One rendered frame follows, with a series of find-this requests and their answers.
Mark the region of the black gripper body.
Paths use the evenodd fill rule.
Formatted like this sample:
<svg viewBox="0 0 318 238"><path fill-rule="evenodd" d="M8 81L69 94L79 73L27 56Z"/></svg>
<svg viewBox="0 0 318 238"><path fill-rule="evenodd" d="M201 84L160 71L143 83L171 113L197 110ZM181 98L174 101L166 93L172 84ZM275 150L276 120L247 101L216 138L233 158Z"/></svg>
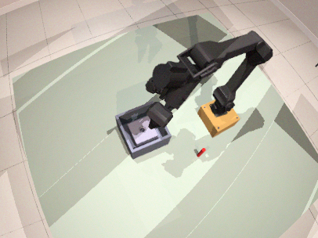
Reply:
<svg viewBox="0 0 318 238"><path fill-rule="evenodd" d="M162 128L165 128L173 118L172 110L180 108L190 96L190 93L182 88L170 88L164 98L166 104L162 105L160 102L154 102L146 111L146 115Z"/></svg>

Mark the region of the red peg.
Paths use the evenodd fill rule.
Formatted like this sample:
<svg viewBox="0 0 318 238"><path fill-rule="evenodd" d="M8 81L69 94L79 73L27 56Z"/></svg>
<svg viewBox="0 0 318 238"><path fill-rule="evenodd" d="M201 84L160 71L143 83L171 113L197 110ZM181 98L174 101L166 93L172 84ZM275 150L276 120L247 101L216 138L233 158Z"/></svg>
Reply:
<svg viewBox="0 0 318 238"><path fill-rule="evenodd" d="M204 152L205 152L205 148L203 148L198 154L197 154L197 157L200 157Z"/></svg>

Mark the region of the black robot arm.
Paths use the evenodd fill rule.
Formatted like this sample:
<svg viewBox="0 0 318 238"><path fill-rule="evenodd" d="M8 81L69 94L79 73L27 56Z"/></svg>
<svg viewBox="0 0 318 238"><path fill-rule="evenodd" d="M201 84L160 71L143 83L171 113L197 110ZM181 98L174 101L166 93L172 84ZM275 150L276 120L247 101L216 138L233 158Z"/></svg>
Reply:
<svg viewBox="0 0 318 238"><path fill-rule="evenodd" d="M202 78L216 72L223 62L246 53L244 61L223 86L213 91L215 102L210 104L215 117L230 112L236 105L236 91L259 64L264 64L273 57L273 50L257 33L249 31L240 37L228 41L205 41L189 47L177 55L178 63L168 61L155 66L152 78L145 84L146 90L159 94L163 100L170 88L182 88L192 92ZM190 57L195 64L188 59Z"/></svg>

